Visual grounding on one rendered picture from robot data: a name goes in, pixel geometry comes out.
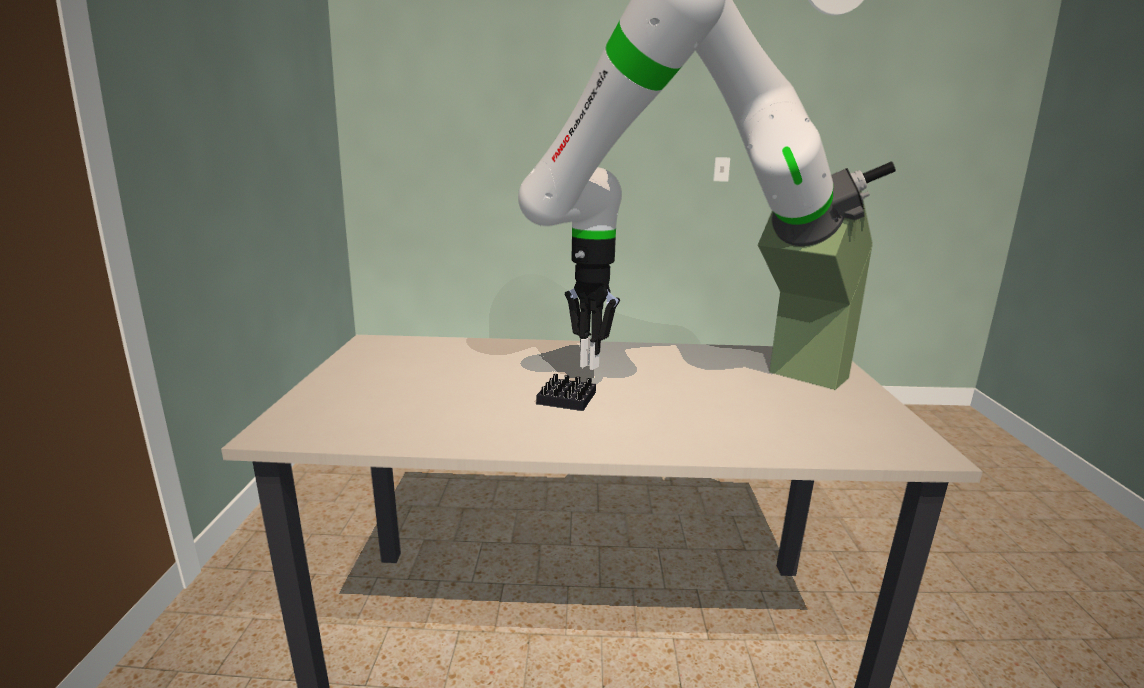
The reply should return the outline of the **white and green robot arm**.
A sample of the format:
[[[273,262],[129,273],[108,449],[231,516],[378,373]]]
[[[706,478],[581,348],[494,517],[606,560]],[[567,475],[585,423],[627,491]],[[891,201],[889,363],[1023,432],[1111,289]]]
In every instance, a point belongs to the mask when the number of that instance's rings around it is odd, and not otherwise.
[[[519,185],[530,222],[572,222],[572,262],[615,262],[622,191],[599,163],[694,52],[724,95],[780,240],[827,240],[845,218],[864,218],[867,183],[893,174],[891,161],[832,181],[820,134],[733,0],[631,0],[559,136]]]

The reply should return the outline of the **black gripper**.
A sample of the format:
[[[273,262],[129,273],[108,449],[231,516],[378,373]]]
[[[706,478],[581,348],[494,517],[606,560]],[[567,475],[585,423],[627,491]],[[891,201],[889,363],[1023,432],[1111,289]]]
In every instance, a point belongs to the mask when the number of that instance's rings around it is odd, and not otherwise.
[[[574,288],[566,291],[570,318],[574,335],[581,337],[581,367],[599,367],[601,340],[607,339],[620,299],[609,288],[610,264],[574,264]],[[581,306],[579,306],[579,299]],[[603,317],[603,303],[607,299]],[[591,334],[590,334],[591,321]],[[591,335],[591,339],[590,339]],[[590,343],[591,342],[591,343]]]

